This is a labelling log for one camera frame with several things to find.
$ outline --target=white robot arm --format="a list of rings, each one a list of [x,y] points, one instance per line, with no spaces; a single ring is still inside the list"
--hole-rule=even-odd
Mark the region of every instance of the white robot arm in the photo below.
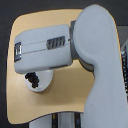
[[[74,59],[90,71],[94,67],[95,82],[85,103],[84,127],[128,128],[118,34],[106,9],[99,5],[85,8],[73,33],[67,25],[59,25],[25,31],[15,38],[17,73],[69,66]]]

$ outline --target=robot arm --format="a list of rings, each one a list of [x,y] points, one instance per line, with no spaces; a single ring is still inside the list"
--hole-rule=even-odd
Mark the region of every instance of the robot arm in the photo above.
[[[127,99],[112,16],[98,5],[85,8],[74,25],[75,49],[70,40],[67,25],[21,33],[15,39],[16,72],[25,74],[71,65],[72,50],[76,50],[83,66],[94,67],[95,83],[84,109],[85,128],[127,128]]]

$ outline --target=white cover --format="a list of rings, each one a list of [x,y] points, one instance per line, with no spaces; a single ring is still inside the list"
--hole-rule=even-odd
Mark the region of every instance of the white cover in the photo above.
[[[128,128],[128,107],[119,40],[109,12],[85,8],[76,20],[74,43],[79,56],[94,65],[95,83],[85,103],[85,128]]]

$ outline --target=white plastic casing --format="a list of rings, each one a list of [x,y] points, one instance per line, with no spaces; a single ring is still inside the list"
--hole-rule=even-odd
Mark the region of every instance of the white plastic casing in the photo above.
[[[65,37],[62,47],[48,50],[47,40]],[[19,74],[54,69],[72,64],[69,26],[57,25],[24,31],[15,38],[21,42],[21,59],[15,62]]]
[[[85,128],[128,128],[128,107],[115,22],[101,6],[85,8],[74,26],[74,45],[94,65],[95,82],[84,108]]]

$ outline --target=wooden table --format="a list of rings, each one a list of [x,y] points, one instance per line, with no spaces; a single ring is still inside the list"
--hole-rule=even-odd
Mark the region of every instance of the wooden table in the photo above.
[[[24,75],[14,71],[14,38],[22,31],[59,24],[69,24],[81,10],[43,11],[20,16],[12,26],[7,62],[7,115],[11,124],[29,122],[40,116],[62,111],[83,112],[92,88],[92,73],[79,61],[57,69],[50,86],[41,93],[27,88]]]

